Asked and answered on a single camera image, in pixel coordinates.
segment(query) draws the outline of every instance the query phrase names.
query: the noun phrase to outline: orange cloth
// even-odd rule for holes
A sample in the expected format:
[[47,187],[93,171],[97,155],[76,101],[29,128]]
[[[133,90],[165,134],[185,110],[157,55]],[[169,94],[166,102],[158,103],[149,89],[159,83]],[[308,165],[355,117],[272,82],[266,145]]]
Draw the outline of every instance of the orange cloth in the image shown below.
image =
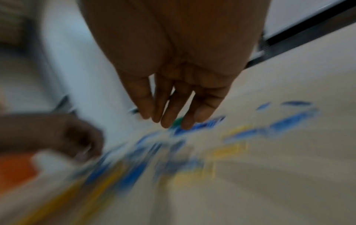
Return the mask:
[[31,163],[34,153],[0,156],[0,195],[37,176]]

